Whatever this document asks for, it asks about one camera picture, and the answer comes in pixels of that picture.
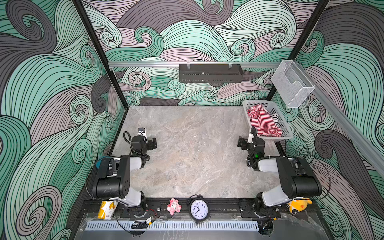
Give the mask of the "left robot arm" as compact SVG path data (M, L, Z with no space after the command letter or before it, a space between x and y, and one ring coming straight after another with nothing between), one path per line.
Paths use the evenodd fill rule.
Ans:
M129 144L129 154L106 156L96 163L97 174L91 196L104 201L117 201L126 208L141 208L145 211L146 197L131 186L131 172L144 168L150 161L148 151L157 148L157 140L149 140L145 128L138 128L138 135L134 137L125 131L123 138Z

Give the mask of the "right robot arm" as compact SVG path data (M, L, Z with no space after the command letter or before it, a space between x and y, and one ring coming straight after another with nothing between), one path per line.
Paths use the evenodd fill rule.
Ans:
M246 151L247 167L257 172L276 173L280 183L255 199L255 210L260 212L287 204L297 213L311 203L310 198L320 196L322 185L307 160L299 157L265 156L265 141L260 138L239 137L237 146Z

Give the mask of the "red white striped tank top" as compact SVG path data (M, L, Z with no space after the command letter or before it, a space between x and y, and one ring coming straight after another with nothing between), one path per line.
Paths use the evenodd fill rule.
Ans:
M247 115L250 119L250 124L255 127L258 136L265 137L281 137L282 130L277 122L277 115L273 118L263 105L252 106L247 110Z

